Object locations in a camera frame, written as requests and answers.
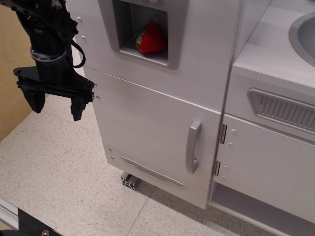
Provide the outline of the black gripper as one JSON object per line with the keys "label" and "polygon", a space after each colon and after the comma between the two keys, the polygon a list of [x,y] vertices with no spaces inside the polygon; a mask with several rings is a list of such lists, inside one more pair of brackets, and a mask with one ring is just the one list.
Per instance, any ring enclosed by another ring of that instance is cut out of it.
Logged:
{"label": "black gripper", "polygon": [[13,70],[18,77],[17,86],[31,109],[41,113],[45,104],[45,94],[71,98],[71,114],[74,121],[82,118],[86,104],[94,99],[94,83],[79,75],[73,69],[62,76],[60,81],[41,80],[35,66],[18,67]]}

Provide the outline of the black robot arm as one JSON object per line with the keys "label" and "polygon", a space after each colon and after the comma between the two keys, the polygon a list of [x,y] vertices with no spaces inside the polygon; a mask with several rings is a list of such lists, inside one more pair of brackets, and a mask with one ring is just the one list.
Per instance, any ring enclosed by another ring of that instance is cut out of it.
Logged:
{"label": "black robot arm", "polygon": [[29,106],[40,113],[45,95],[70,98],[71,113],[79,121],[86,105],[94,99],[94,83],[79,75],[86,58],[78,65],[73,63],[72,47],[81,54],[82,48],[74,41],[78,34],[77,22],[71,19],[64,0],[2,0],[1,5],[14,11],[30,38],[30,55],[35,61],[32,67],[17,67],[18,77]]}

